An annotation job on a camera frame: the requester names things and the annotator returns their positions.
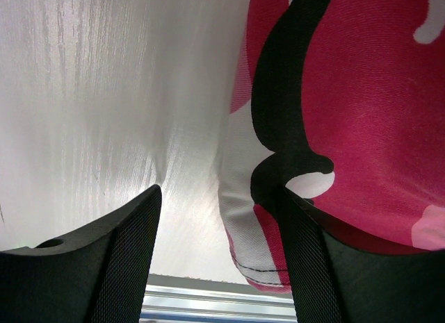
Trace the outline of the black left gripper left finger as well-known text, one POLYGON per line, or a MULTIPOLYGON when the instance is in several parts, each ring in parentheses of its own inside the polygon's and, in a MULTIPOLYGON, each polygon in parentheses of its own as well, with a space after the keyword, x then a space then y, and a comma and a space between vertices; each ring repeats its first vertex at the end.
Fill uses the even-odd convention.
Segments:
POLYGON ((35 248, 1 252, 2 322, 138 322, 161 213, 153 185, 35 248))

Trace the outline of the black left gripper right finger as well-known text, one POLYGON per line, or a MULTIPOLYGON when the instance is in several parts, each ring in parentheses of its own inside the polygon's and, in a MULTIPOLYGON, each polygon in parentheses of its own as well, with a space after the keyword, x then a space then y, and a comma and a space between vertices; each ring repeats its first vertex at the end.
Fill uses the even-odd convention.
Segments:
POLYGON ((443 322, 444 251, 385 255, 350 247, 338 222, 286 188, 276 221, 299 322, 443 322))

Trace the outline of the pink camouflage trousers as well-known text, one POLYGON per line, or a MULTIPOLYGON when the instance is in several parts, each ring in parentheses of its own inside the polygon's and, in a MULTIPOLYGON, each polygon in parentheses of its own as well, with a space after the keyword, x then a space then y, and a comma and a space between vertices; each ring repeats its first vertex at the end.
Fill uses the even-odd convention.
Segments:
POLYGON ((247 282, 287 293, 277 187, 351 246, 444 248, 444 0, 250 0, 220 216, 247 282))

